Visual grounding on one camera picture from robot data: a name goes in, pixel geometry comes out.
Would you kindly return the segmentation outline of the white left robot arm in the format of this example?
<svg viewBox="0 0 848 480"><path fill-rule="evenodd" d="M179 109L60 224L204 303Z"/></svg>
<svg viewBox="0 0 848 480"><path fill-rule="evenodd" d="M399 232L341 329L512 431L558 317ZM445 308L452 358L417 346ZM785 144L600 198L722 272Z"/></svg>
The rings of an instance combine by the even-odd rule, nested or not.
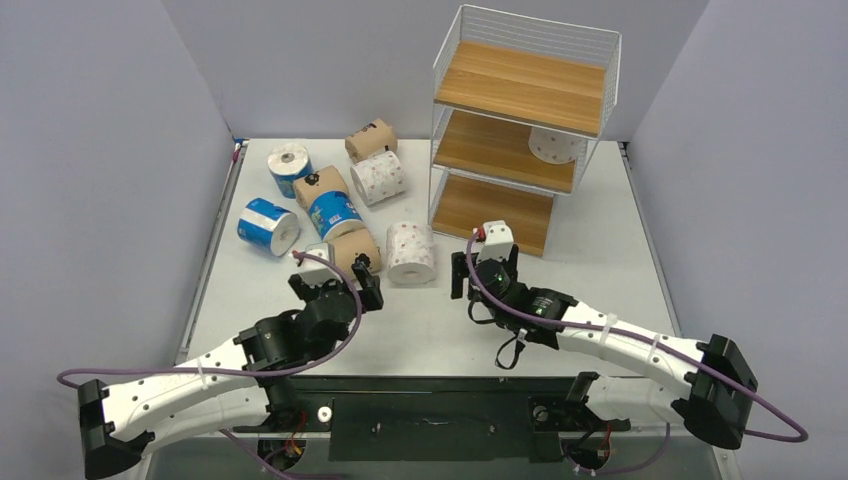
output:
<svg viewBox="0 0 848 480"><path fill-rule="evenodd" d="M123 473L143 456L196 435L295 423L299 405L289 376L337 355L363 315L382 308L383 297L365 254L354 257L348 273L317 250L293 256L299 270L288 283L301 308L261 319L171 369L77 387L85 478Z"/></svg>

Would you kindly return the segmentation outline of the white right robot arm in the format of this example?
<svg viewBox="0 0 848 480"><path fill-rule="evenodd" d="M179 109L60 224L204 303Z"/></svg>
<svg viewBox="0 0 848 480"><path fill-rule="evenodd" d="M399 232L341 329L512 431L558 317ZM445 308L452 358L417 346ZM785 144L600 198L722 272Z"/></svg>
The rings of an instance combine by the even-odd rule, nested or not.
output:
<svg viewBox="0 0 848 480"><path fill-rule="evenodd" d="M512 370L529 345L588 355L631 373L616 379L581 372L564 396L566 418L578 427L624 421L683 426L715 447L737 450L751 435L748 420L759 383L740 347L714 334L707 341L653 332L575 297L529 287L517 278L518 248L506 258L450 257L453 299L488 311L484 325L510 332Z"/></svg>

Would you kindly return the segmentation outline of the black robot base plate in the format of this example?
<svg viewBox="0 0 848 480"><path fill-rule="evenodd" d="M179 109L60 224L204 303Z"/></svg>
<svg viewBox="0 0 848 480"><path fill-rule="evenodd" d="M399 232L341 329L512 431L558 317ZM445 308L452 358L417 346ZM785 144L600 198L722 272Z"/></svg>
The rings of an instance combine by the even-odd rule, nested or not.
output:
<svg viewBox="0 0 848 480"><path fill-rule="evenodd" d="M630 428L588 409L590 379L298 376L281 416L236 430L316 434L331 461L558 462L564 437Z"/></svg>

